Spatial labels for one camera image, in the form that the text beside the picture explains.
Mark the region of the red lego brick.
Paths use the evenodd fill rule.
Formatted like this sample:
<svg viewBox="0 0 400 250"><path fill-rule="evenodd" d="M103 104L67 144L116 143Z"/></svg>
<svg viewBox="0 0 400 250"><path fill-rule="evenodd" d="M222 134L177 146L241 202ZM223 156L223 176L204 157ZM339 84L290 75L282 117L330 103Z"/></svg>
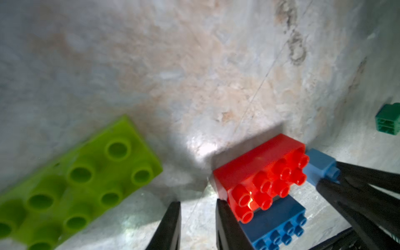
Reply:
<svg viewBox="0 0 400 250"><path fill-rule="evenodd" d="M237 221L247 224L256 210L268 210L275 197L288 196L291 185L303 185L308 163L305 144L279 134L213 171L218 196Z"/></svg>

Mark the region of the small light blue lego brick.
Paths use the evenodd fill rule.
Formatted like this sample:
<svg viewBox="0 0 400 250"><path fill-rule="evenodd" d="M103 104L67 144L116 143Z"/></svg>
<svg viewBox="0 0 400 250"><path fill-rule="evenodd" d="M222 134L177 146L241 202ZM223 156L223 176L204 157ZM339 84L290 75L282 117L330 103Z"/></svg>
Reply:
<svg viewBox="0 0 400 250"><path fill-rule="evenodd" d="M339 183L340 169L336 166L336 159L316 149L310 149L306 155L309 163L303 169L307 176L307 182L316 186L321 179L328 179L331 182Z"/></svg>

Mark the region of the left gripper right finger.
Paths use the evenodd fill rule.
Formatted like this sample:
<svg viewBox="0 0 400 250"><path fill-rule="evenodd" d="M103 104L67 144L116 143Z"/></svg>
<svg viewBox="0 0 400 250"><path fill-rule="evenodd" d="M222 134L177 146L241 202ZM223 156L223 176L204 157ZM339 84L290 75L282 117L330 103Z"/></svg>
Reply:
<svg viewBox="0 0 400 250"><path fill-rule="evenodd" d="M253 250L227 201L216 205L216 244L218 250Z"/></svg>

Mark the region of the dark blue lego brick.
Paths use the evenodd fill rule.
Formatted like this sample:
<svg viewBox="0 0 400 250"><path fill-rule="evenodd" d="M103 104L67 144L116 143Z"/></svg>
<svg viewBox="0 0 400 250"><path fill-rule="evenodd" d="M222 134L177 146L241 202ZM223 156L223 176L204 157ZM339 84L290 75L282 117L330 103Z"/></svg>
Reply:
<svg viewBox="0 0 400 250"><path fill-rule="evenodd" d="M255 250L278 250L304 234L306 208L291 196L273 202L268 210L258 210L253 219L239 223Z"/></svg>

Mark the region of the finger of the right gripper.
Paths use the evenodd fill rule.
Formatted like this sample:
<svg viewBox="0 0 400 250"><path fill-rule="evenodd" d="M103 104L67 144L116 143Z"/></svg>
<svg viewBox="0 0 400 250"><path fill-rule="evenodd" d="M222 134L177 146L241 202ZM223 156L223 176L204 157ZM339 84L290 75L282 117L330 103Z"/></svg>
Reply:
<svg viewBox="0 0 400 250"><path fill-rule="evenodd" d="M338 161L336 166L341 174L348 180L359 181L383 188L388 191L400 193L400 175L381 170L361 167Z"/></svg>
<svg viewBox="0 0 400 250"><path fill-rule="evenodd" d="M383 194L373 195L327 179L320 180L316 190L351 224L367 249L400 248L400 244L383 231L400 235L400 208L384 199Z"/></svg>

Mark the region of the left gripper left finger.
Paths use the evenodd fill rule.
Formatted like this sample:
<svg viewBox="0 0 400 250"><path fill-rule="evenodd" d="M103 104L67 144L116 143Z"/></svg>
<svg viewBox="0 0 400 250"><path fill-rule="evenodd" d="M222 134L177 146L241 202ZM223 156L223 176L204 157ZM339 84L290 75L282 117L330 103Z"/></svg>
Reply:
<svg viewBox="0 0 400 250"><path fill-rule="evenodd" d="M146 250L179 250L181 239L181 202L172 202L165 212Z"/></svg>

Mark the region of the lime green lego brick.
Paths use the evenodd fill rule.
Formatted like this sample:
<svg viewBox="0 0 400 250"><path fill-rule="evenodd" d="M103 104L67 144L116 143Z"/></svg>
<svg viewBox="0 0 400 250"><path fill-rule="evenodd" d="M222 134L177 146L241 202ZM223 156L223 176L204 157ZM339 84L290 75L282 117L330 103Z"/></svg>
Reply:
<svg viewBox="0 0 400 250"><path fill-rule="evenodd" d="M1 194L1 239L52 250L162 172L122 116Z"/></svg>

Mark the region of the small dark green lego brick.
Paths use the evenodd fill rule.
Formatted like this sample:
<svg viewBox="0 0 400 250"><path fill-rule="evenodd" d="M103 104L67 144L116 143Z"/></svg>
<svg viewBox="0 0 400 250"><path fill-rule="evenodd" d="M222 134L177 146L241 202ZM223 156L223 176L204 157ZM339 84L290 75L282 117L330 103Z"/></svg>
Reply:
<svg viewBox="0 0 400 250"><path fill-rule="evenodd" d="M384 104L375 116L379 132L397 135L400 132L400 103Z"/></svg>

